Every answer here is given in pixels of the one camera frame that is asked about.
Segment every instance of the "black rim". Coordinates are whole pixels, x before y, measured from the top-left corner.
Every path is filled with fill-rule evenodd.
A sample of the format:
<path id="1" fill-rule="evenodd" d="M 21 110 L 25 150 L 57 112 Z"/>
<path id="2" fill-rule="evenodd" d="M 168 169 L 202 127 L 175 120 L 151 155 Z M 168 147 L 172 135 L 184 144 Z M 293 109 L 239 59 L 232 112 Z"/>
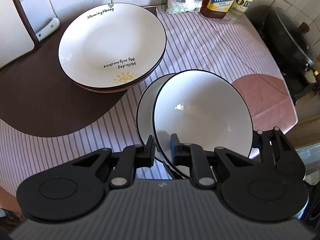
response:
<path id="1" fill-rule="evenodd" d="M 211 74 L 213 74 L 213 75 L 215 75 L 215 76 L 223 79 L 223 80 L 224 80 L 225 82 L 227 82 L 231 87 L 233 87 L 233 89 L 234 89 L 234 90 L 239 94 L 239 96 L 242 98 L 245 106 L 246 106 L 247 109 L 248 109 L 249 115 L 250 115 L 251 127 L 252 127 L 252 133 L 251 133 L 251 136 L 252 136 L 251 145 L 252 145 L 252 140 L 253 140 L 253 122 L 252 122 L 252 118 L 251 118 L 251 113 L 250 113 L 250 111 L 249 111 L 249 108 L 248 108 L 247 103 L 244 101 L 244 98 L 240 95 L 240 93 L 238 92 L 238 90 L 236 90 L 236 88 L 235 88 L 232 84 L 230 84 L 227 80 L 225 80 L 223 77 L 217 75 L 216 73 L 213 73 L 213 72 L 210 72 L 210 71 L 207 71 L 207 70 L 202 70 L 202 69 L 187 69 L 187 70 L 181 71 L 181 72 L 179 72 L 179 73 L 186 72 L 186 71 L 203 71 L 203 72 L 211 73 Z M 160 143 L 159 143 L 158 136 L 157 136 L 157 133 L 156 133 L 156 127 L 155 127 L 155 109 L 156 109 L 156 102 L 157 102 L 157 100 L 158 100 L 158 96 L 159 96 L 162 88 L 165 86 L 165 84 L 166 84 L 170 79 L 172 79 L 172 78 L 175 77 L 175 76 L 176 76 L 176 75 L 173 75 L 173 76 L 170 77 L 166 82 L 164 82 L 164 84 L 160 87 L 160 89 L 159 89 L 159 91 L 158 91 L 158 93 L 157 93 L 157 95 L 156 95 L 156 99 L 155 99 L 155 101 L 154 101 L 154 103 L 153 103 L 153 109 L 152 109 L 152 127 L 153 127 L 153 133 L 154 133 L 155 138 L 156 138 L 156 143 L 157 143 L 157 145 L 159 146 L 160 151 L 161 151 L 163 157 L 166 159 L 166 161 L 169 163 L 169 165 L 174 169 L 174 171 L 176 171 L 178 174 L 180 174 L 180 175 L 183 176 L 183 177 L 189 178 L 189 176 L 187 176 L 186 174 L 183 174 L 181 171 L 179 171 L 179 170 L 177 169 L 177 167 L 174 166 L 173 163 L 172 163 L 172 162 L 168 159 L 168 157 L 164 154 L 164 151 L 162 150 L 162 147 L 161 147 L 161 145 L 160 145 Z M 250 151 L 249 151 L 249 154 L 248 154 L 248 158 L 249 158 L 249 156 L 250 156 L 251 150 L 252 150 L 252 147 L 250 148 Z"/>
<path id="2" fill-rule="evenodd" d="M 155 64 L 150 70 L 148 70 L 148 72 L 146 72 L 146 73 L 143 74 L 142 76 L 136 78 L 135 80 L 132 80 L 131 82 L 128 82 L 128 83 L 125 83 L 125 84 L 122 84 L 122 85 L 118 85 L 118 86 L 114 86 L 114 87 L 97 88 L 97 87 L 90 87 L 90 86 L 86 86 L 86 85 L 83 85 L 83 84 L 81 84 L 81 83 L 78 83 L 78 82 L 74 81 L 71 77 L 69 77 L 69 76 L 65 73 L 65 71 L 63 70 L 63 68 L 62 68 L 62 66 L 61 66 L 61 64 L 60 64 L 61 69 L 63 70 L 63 72 L 65 73 L 65 75 L 66 75 L 68 78 L 70 78 L 70 79 L 71 79 L 73 82 L 75 82 L 76 84 L 79 84 L 80 86 L 83 86 L 83 87 L 88 88 L 88 89 L 91 89 L 91 90 L 96 90 L 96 91 L 119 90 L 119 89 L 124 89 L 124 88 L 126 88 L 126 87 L 128 87 L 128 86 L 134 85 L 135 83 L 139 83 L 141 80 L 144 80 L 145 78 L 147 78 L 147 77 L 156 69 L 156 67 L 160 64 L 160 62 L 161 62 L 161 60 L 162 60 L 162 58 L 163 58 L 163 56 L 164 56 L 164 53 L 165 53 L 165 48 L 167 47 L 167 33 L 166 33 L 166 31 L 165 31 L 165 28 L 164 28 L 162 22 L 159 20 L 159 18 L 158 18 L 156 15 L 154 15 L 152 12 L 150 12 L 150 11 L 147 10 L 146 8 L 144 8 L 144 7 L 142 7 L 142 6 L 139 6 L 139 5 L 136 5 L 136 4 L 124 3 L 124 2 L 114 2 L 114 3 L 135 5 L 135 6 L 138 6 L 138 7 L 140 7 L 140 8 L 145 9 L 146 11 L 148 11 L 149 13 L 151 13 L 154 17 L 156 17 L 157 20 L 161 23 L 162 28 L 163 28 L 163 30 L 164 30 L 164 35 L 165 35 L 164 50 L 163 50 L 162 55 L 160 56 L 159 60 L 156 62 L 156 64 Z M 102 5 L 99 5 L 99 6 L 94 7 L 94 8 L 98 8 L 98 7 L 100 7 L 100 6 L 104 6 L 104 5 L 107 5 L 107 4 L 111 4 L 111 3 L 102 4 Z"/>
<path id="3" fill-rule="evenodd" d="M 156 80 L 152 81 L 151 84 L 148 85 L 147 88 L 144 90 L 144 92 L 142 93 L 142 95 L 141 95 L 141 97 L 140 97 L 140 99 L 139 99 L 139 103 L 138 103 L 137 111 L 136 111 L 136 130 L 137 130 L 138 138 L 139 138 L 140 142 L 141 142 L 143 145 L 145 145 L 145 144 L 144 144 L 144 142 L 142 141 L 142 138 L 141 138 L 141 135 L 140 135 L 140 132 L 139 132 L 139 126 L 138 126 L 138 112 L 139 112 L 140 102 L 141 102 L 144 94 L 146 93 L 146 91 L 151 87 L 151 85 L 152 85 L 154 82 L 156 82 L 158 79 L 160 79 L 160 78 L 162 78 L 162 77 L 165 77 L 165 76 L 168 76 L 168 75 L 174 76 L 175 74 L 176 74 L 176 73 L 172 73 L 172 74 L 169 73 L 169 74 L 163 75 L 163 76 L 157 78 Z"/>

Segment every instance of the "plate rim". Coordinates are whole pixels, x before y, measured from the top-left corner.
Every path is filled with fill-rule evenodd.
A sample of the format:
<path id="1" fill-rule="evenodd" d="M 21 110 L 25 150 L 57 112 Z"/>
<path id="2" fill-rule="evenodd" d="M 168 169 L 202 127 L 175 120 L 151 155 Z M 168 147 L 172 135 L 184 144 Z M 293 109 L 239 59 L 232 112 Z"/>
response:
<path id="1" fill-rule="evenodd" d="M 139 132 L 139 128 L 138 128 L 138 112 L 139 112 L 140 102 L 141 102 L 141 100 L 142 100 L 145 92 L 148 90 L 148 88 L 149 88 L 154 82 L 156 82 L 158 79 L 160 79 L 160 78 L 162 78 L 162 77 L 164 77 L 164 76 L 168 76 L 168 75 L 175 76 L 176 74 L 177 74 L 177 73 L 168 73 L 168 74 L 165 74 L 165 75 L 163 75 L 163 76 L 161 76 L 161 77 L 158 77 L 157 79 L 153 80 L 153 81 L 147 86 L 147 88 L 144 90 L 144 92 L 142 93 L 142 95 L 141 95 L 141 97 L 140 97 L 140 99 L 139 99 L 138 106 L 137 106 L 137 111 L 136 111 L 136 131 L 137 131 L 137 134 L 138 134 L 139 141 L 140 141 L 143 145 L 145 145 L 145 144 L 144 144 L 144 142 L 142 141 L 142 138 L 141 138 L 141 135 L 140 135 L 140 132 Z"/>
<path id="2" fill-rule="evenodd" d="M 163 50 L 163 52 L 162 52 L 159 60 L 156 62 L 156 64 L 155 64 L 152 68 L 150 68 L 146 73 L 144 73 L 144 74 L 141 75 L 140 77 L 138 77 L 138 78 L 136 78 L 136 79 L 134 79 L 134 80 L 132 80 L 132 81 L 130 81 L 130 82 L 128 82 L 128 83 L 121 84 L 121 85 L 117 85 L 117 86 L 111 86 L 111 87 L 91 87 L 91 86 L 87 86 L 87 85 L 81 84 L 81 83 L 73 80 L 70 76 L 68 76 L 67 73 L 64 71 L 62 65 L 61 65 L 60 57 L 59 57 L 61 39 L 63 38 L 64 33 L 68 30 L 68 28 L 70 27 L 70 25 L 71 25 L 76 19 L 78 19 L 81 15 L 87 13 L 88 11 L 90 11 L 90 10 L 92 10 L 92 9 L 98 8 L 98 7 L 100 7 L 100 6 L 104 6 L 104 5 L 108 5 L 108 4 L 115 4 L 115 3 L 117 3 L 117 4 L 131 4 L 131 5 L 135 5 L 135 6 L 137 6 L 137 7 L 140 7 L 140 8 L 145 9 L 146 11 L 148 11 L 149 13 L 151 13 L 154 17 L 156 17 L 157 20 L 161 23 L 162 28 L 163 28 L 163 30 L 164 30 L 164 35 L 165 35 L 164 50 Z M 165 49 L 166 49 L 166 47 L 167 47 L 167 41 L 168 41 L 167 32 L 165 31 L 164 25 L 163 25 L 163 23 L 160 21 L 160 19 L 158 18 L 158 16 L 154 15 L 152 12 L 150 12 L 149 10 L 147 10 L 147 9 L 146 9 L 145 7 L 143 7 L 143 6 L 136 5 L 136 4 L 133 4 L 133 3 L 125 3 L 125 2 L 106 3 L 106 4 L 98 5 L 98 6 L 96 6 L 96 7 L 93 7 L 93 8 L 91 8 L 91 9 L 85 11 L 84 13 L 80 14 L 76 19 L 74 19 L 74 20 L 71 22 L 71 24 L 66 28 L 66 30 L 64 31 L 64 33 L 63 33 L 63 35 L 62 35 L 62 37 L 61 37 L 61 39 L 60 39 L 59 47 L 58 47 L 58 59 L 59 59 L 60 68 L 62 69 L 62 71 L 64 72 L 64 74 L 65 74 L 70 80 L 72 80 L 73 82 L 75 82 L 75 83 L 77 83 L 77 84 L 79 84 L 79 85 L 81 85 L 81 86 L 85 86 L 85 87 L 87 87 L 87 88 L 89 88 L 89 89 L 94 89 L 94 90 L 97 90 L 97 91 L 112 91 L 112 90 L 123 89 L 123 88 L 125 88 L 125 87 L 127 87 L 127 86 L 130 86 L 130 85 L 135 84 L 136 82 L 140 82 L 141 80 L 143 80 L 143 79 L 145 79 L 146 77 L 148 77 L 148 76 L 157 68 L 157 66 L 160 64 L 160 62 L 162 61 L 162 59 L 163 59 L 163 57 L 164 57 Z"/>
<path id="3" fill-rule="evenodd" d="M 157 143 L 157 145 L 159 146 L 159 149 L 160 149 L 163 157 L 164 157 L 164 158 L 166 159 L 166 161 L 169 163 L 169 165 L 171 166 L 171 168 L 173 168 L 174 171 L 176 171 L 176 172 L 177 172 L 178 174 L 180 174 L 181 176 L 183 176 L 183 177 L 185 177 L 185 178 L 188 179 L 188 178 L 190 178 L 190 177 L 187 176 L 187 175 L 185 175 L 185 174 L 183 174 L 179 169 L 177 169 L 176 166 L 173 165 L 173 163 L 172 163 L 172 162 L 168 159 L 168 157 L 164 154 L 164 151 L 163 151 L 163 149 L 162 149 L 162 147 L 161 147 L 161 145 L 160 145 L 160 143 L 159 143 L 158 136 L 157 136 L 157 133 L 156 133 L 156 127 L 155 127 L 155 109 L 156 109 L 156 102 L 157 102 L 157 100 L 158 100 L 158 96 L 159 96 L 162 88 L 165 86 L 165 84 L 166 84 L 170 79 L 172 79 L 173 77 L 177 76 L 178 74 L 183 73 L 183 72 L 186 72 L 186 71 L 202 71 L 202 72 L 211 73 L 211 74 L 213 74 L 213 75 L 215 75 L 215 76 L 223 79 L 223 80 L 226 81 L 231 87 L 233 87 L 233 89 L 234 89 L 234 90 L 239 94 L 239 96 L 242 98 L 242 100 L 244 101 L 245 106 L 246 106 L 247 109 L 248 109 L 248 112 L 249 112 L 249 115 L 250 115 L 250 120 L 251 120 L 251 127 L 252 127 L 252 133 L 251 133 L 251 135 L 252 135 L 252 140 L 251 140 L 251 141 L 252 141 L 252 142 L 253 142 L 253 121 L 252 121 L 252 117 L 251 117 L 251 113 L 250 113 L 249 107 L 248 107 L 246 101 L 244 100 L 244 98 L 242 97 L 242 95 L 239 93 L 239 91 L 238 91 L 231 83 L 229 83 L 225 78 L 217 75 L 217 74 L 214 73 L 214 72 L 210 72 L 210 71 L 207 71 L 207 70 L 204 70 L 204 69 L 187 69 L 187 70 L 183 70 L 183 71 L 181 71 L 181 72 L 178 72 L 176 75 L 173 75 L 173 76 L 170 77 L 166 82 L 164 82 L 164 84 L 160 87 L 160 89 L 159 89 L 159 91 L 158 91 L 158 93 L 157 93 L 157 95 L 156 95 L 156 99 L 155 99 L 155 101 L 154 101 L 154 103 L 153 103 L 153 109 L 152 109 L 152 127 L 153 127 L 153 133 L 154 133 L 154 135 L 155 135 L 156 143 Z M 249 158 L 249 156 L 250 156 L 251 151 L 252 151 L 252 147 L 251 147 L 251 149 L 250 149 L 250 151 L 249 151 L 249 153 L 248 153 L 248 158 Z"/>

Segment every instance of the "white plate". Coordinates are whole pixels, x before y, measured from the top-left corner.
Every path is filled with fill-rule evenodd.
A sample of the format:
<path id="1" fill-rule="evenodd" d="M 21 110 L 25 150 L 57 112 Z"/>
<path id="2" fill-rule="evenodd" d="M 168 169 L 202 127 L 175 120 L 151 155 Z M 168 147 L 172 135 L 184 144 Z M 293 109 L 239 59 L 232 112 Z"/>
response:
<path id="1" fill-rule="evenodd" d="M 148 76 L 165 46 L 164 27 L 150 11 L 111 3 L 70 24 L 60 41 L 59 60 L 63 71 L 81 85 L 120 89 Z"/>
<path id="2" fill-rule="evenodd" d="M 153 135 L 152 109 L 159 89 L 174 74 L 167 74 L 153 81 L 143 92 L 137 107 L 136 127 L 140 142 L 146 144 L 149 135 Z M 163 156 L 156 150 L 155 158 L 162 162 Z"/>
<path id="3" fill-rule="evenodd" d="M 238 91 L 214 73 L 187 70 L 168 79 L 153 108 L 156 142 L 172 164 L 170 136 L 213 151 L 223 146 L 248 157 L 253 125 L 249 109 Z"/>

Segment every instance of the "metal screw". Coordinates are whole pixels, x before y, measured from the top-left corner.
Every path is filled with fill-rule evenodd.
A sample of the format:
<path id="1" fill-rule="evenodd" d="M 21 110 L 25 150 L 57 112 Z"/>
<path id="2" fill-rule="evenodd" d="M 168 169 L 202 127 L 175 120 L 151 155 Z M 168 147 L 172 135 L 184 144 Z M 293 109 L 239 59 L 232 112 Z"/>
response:
<path id="1" fill-rule="evenodd" d="M 124 184 L 127 183 L 127 180 L 125 178 L 122 177 L 117 177 L 117 178 L 113 178 L 111 180 L 111 183 L 115 186 L 123 186 Z"/>
<path id="2" fill-rule="evenodd" d="M 212 178 L 204 177 L 204 178 L 199 179 L 199 183 L 202 186 L 211 186 L 215 183 L 215 180 Z"/>

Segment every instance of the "plate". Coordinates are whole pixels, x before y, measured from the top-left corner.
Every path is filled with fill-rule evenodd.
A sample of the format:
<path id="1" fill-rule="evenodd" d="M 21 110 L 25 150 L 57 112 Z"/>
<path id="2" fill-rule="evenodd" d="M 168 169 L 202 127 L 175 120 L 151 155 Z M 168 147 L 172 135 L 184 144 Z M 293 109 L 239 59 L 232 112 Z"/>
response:
<path id="1" fill-rule="evenodd" d="M 181 143 L 194 143 L 213 151 L 223 146 L 248 157 L 253 125 L 249 109 L 238 91 L 222 77 L 204 70 L 186 70 L 160 88 L 153 107 L 156 143 L 172 164 L 170 135 Z"/>
<path id="2" fill-rule="evenodd" d="M 128 3 L 95 7 L 63 34 L 59 60 L 68 77 L 92 90 L 125 89 L 160 63 L 166 34 L 150 11 Z"/>
<path id="3" fill-rule="evenodd" d="M 142 144 L 146 144 L 149 135 L 153 135 L 152 109 L 158 91 L 162 87 L 164 82 L 166 82 L 170 77 L 174 75 L 175 73 L 167 74 L 154 80 L 140 97 L 136 114 L 136 128 L 138 137 Z M 160 162 L 164 160 L 162 155 L 157 150 L 155 153 L 155 158 Z"/>

